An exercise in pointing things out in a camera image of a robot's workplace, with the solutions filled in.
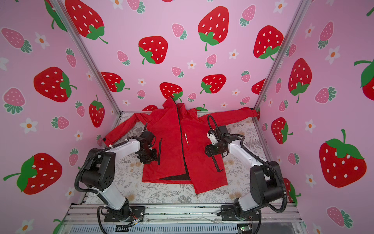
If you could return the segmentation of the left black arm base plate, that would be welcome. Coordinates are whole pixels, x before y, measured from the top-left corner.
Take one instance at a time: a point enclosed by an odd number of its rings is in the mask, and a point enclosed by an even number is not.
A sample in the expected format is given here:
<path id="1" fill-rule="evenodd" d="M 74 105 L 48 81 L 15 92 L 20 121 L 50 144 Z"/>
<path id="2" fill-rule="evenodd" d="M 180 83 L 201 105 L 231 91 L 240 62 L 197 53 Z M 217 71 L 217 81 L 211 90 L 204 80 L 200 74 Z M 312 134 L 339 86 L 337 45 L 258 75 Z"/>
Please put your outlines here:
<path id="1" fill-rule="evenodd" d="M 105 222 L 133 222 L 138 220 L 143 221 L 145 214 L 145 206 L 130 206 L 122 210 L 103 209 L 100 214 L 105 216 Z"/>

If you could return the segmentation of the aluminium corner post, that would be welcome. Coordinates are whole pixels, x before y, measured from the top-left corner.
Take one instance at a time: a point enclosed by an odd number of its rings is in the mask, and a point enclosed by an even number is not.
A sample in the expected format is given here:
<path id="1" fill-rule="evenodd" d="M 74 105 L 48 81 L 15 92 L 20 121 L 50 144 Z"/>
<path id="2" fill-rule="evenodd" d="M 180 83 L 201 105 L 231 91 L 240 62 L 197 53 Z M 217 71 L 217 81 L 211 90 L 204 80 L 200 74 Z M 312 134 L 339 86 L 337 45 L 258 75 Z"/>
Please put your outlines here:
<path id="1" fill-rule="evenodd" d="M 55 8 L 58 16 L 60 17 L 61 21 L 65 25 L 70 34 L 72 40 L 74 41 L 75 45 L 77 46 L 80 54 L 82 55 L 86 65 L 89 67 L 91 73 L 93 74 L 96 82 L 100 86 L 102 92 L 104 93 L 106 99 L 110 103 L 111 107 L 113 108 L 115 114 L 117 116 L 122 115 L 122 111 L 120 110 L 117 102 L 115 101 L 114 97 L 112 96 L 109 88 L 106 85 L 104 78 L 102 77 L 98 67 L 96 66 L 92 56 L 90 55 L 89 50 L 87 49 L 86 45 L 81 39 L 81 35 L 76 30 L 73 21 L 68 16 L 68 12 L 64 5 L 65 1 L 57 1 L 51 0 L 53 7 Z"/>
<path id="2" fill-rule="evenodd" d="M 297 11 L 295 12 L 295 15 L 289 25 L 289 28 L 287 30 L 287 33 L 285 34 L 284 36 L 284 40 L 283 40 L 283 43 L 281 45 L 281 48 L 279 50 L 279 52 L 277 53 L 277 56 L 272 64 L 272 66 L 270 67 L 270 70 L 269 70 L 269 73 L 266 77 L 266 80 L 265 80 L 265 83 L 263 85 L 263 88 L 260 92 L 260 95 L 258 97 L 258 100 L 255 104 L 255 107 L 254 109 L 257 110 L 258 108 L 260 108 L 262 102 L 265 100 L 265 95 L 267 94 L 268 90 L 270 89 L 270 86 L 273 82 L 273 79 L 275 78 L 276 76 L 276 73 L 277 71 L 279 70 L 280 68 L 280 64 L 283 62 L 284 58 L 285 58 L 285 54 L 286 54 L 286 50 L 287 48 L 289 47 L 289 45 L 291 44 L 291 42 L 293 41 L 308 9 L 309 9 L 309 6 L 311 4 L 311 0 L 303 0 L 303 1 L 300 1 L 300 4 L 297 8 Z"/>

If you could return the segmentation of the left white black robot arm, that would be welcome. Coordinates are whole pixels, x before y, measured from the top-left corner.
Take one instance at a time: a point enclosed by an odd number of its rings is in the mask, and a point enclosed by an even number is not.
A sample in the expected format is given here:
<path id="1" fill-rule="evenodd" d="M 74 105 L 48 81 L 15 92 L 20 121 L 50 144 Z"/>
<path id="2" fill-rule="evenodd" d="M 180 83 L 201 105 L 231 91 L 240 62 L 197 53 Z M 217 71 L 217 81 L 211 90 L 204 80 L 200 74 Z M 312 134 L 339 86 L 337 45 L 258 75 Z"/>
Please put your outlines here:
<path id="1" fill-rule="evenodd" d="M 155 136 L 145 127 L 140 136 L 129 136 L 124 142 L 104 149 L 93 148 L 80 168 L 74 183 L 78 192 L 93 193 L 103 205 L 97 208 L 98 225 L 106 233 L 101 217 L 106 222 L 121 222 L 120 229 L 129 229 L 143 221 L 144 206 L 131 206 L 114 183 L 116 161 L 135 153 L 144 165 L 160 163 L 161 149 L 154 149 Z"/>

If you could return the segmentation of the red zip-up jacket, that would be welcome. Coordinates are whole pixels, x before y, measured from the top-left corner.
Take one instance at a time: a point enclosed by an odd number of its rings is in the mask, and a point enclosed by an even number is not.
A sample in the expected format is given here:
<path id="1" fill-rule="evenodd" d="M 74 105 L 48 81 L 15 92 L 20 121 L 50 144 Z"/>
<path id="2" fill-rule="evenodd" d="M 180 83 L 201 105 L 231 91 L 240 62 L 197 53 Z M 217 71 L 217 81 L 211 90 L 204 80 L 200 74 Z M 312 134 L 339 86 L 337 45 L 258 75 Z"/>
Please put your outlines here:
<path id="1" fill-rule="evenodd" d="M 187 110 L 183 103 L 176 103 L 170 97 L 162 109 L 151 114 L 133 114 L 108 133 L 104 143 L 107 146 L 115 144 L 137 122 L 147 126 L 155 135 L 155 148 L 161 149 L 160 163 L 154 161 L 144 166 L 142 182 L 191 184 L 196 194 L 228 184 L 222 157 L 215 157 L 223 170 L 218 172 L 212 158 L 205 154 L 205 147 L 211 143 L 207 137 L 207 116 L 199 117 L 196 109 Z"/>

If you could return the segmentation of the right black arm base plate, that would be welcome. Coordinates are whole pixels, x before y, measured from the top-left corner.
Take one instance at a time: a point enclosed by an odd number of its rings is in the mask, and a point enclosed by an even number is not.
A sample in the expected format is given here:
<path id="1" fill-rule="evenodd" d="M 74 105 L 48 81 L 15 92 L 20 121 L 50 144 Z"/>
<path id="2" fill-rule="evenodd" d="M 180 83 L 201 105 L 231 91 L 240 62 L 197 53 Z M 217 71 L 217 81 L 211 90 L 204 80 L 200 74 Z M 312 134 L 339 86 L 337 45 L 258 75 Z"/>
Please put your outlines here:
<path id="1" fill-rule="evenodd" d="M 222 205 L 217 213 L 223 221 L 259 221 L 259 211 L 243 211 L 240 207 L 234 205 Z"/>

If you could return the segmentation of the right aluminium corner post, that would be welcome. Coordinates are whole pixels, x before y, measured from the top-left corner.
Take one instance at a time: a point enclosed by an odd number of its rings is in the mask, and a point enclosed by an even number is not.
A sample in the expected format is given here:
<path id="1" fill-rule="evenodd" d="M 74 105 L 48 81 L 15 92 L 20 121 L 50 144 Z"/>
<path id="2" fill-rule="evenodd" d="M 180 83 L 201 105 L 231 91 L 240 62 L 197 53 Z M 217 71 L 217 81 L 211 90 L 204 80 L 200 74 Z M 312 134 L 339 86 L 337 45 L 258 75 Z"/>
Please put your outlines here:
<path id="1" fill-rule="evenodd" d="M 263 88 L 260 92 L 260 95 L 258 97 L 258 100 L 255 104 L 255 107 L 254 109 L 257 110 L 258 108 L 260 108 L 262 102 L 265 100 L 265 95 L 267 94 L 268 90 L 270 89 L 270 86 L 273 82 L 273 79 L 275 78 L 276 76 L 276 73 L 277 71 L 279 70 L 280 68 L 280 64 L 283 62 L 284 58 L 285 58 L 285 54 L 286 54 L 286 50 L 287 48 L 289 47 L 289 45 L 291 44 L 291 42 L 293 41 L 308 9 L 309 9 L 309 6 L 311 4 L 311 0 L 303 0 L 303 1 L 300 1 L 300 4 L 297 8 L 297 11 L 295 12 L 295 15 L 289 25 L 289 28 L 287 30 L 287 33 L 285 34 L 284 36 L 284 40 L 283 40 L 283 43 L 281 45 L 281 48 L 279 50 L 279 52 L 277 53 L 277 56 L 272 64 L 272 66 L 270 67 L 270 70 L 269 70 L 269 73 L 266 77 L 266 80 L 265 80 L 265 83 L 263 85 Z"/>

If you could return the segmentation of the left aluminium corner post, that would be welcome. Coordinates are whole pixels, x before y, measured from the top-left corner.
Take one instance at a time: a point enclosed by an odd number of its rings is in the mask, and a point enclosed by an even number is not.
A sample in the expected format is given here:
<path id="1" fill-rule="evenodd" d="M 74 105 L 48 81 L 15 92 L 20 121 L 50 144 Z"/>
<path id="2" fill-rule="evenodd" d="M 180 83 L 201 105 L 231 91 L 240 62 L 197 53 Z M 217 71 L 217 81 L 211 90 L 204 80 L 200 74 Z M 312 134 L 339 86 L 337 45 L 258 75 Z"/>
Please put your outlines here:
<path id="1" fill-rule="evenodd" d="M 96 82 L 100 86 L 102 92 L 104 93 L 106 99 L 110 103 L 111 107 L 113 108 L 115 114 L 117 116 L 122 115 L 122 111 L 120 110 L 117 102 L 115 101 L 114 97 L 112 96 L 109 88 L 106 85 L 104 78 L 102 77 L 98 67 L 96 66 L 92 56 L 90 55 L 89 50 L 87 49 L 86 45 L 81 39 L 81 35 L 76 30 L 73 21 L 68 16 L 68 12 L 64 5 L 65 1 L 57 1 L 51 0 L 53 7 L 55 8 L 58 16 L 60 17 L 61 21 L 65 25 L 70 34 L 72 40 L 74 41 L 75 45 L 77 46 L 80 54 L 82 55 L 86 65 L 89 67 L 91 73 L 93 74 Z"/>

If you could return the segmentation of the aluminium front rail frame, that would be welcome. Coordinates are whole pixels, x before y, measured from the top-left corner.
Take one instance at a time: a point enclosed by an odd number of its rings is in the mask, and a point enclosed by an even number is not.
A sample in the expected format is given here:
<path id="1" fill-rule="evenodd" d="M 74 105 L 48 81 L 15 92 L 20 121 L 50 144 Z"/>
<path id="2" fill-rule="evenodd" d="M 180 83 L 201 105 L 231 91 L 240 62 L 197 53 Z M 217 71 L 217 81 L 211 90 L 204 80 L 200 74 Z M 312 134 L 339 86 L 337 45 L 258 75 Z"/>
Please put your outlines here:
<path id="1" fill-rule="evenodd" d="M 97 204 L 72 205 L 58 234 L 306 234 L 295 205 L 278 214 L 268 207 L 262 213 L 238 218 L 231 204 L 136 204 L 139 222 L 125 228 L 126 222 L 100 216 Z"/>

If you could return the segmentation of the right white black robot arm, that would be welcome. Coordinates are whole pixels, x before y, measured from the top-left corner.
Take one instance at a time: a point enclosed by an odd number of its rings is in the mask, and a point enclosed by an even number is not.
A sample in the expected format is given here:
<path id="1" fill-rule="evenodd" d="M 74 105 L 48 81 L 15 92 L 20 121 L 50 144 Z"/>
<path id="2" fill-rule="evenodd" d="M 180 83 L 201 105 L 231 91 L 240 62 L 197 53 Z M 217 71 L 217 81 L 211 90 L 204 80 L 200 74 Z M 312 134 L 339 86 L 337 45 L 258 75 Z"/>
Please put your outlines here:
<path id="1" fill-rule="evenodd" d="M 251 233 L 257 234 L 262 224 L 262 208 L 268 207 L 281 214 L 287 207 L 287 189 L 281 174 L 280 166 L 275 161 L 265 161 L 255 155 L 244 145 L 245 136 L 230 134 L 227 127 L 218 126 L 212 115 L 207 116 L 209 131 L 207 137 L 211 144 L 205 148 L 205 154 L 212 158 L 216 170 L 222 172 L 218 166 L 216 156 L 222 158 L 231 154 L 250 169 L 250 191 L 248 194 L 235 199 L 230 210 L 221 210 L 217 215 L 222 218 L 234 213 L 238 220 L 258 218 L 256 229 L 250 224 Z"/>

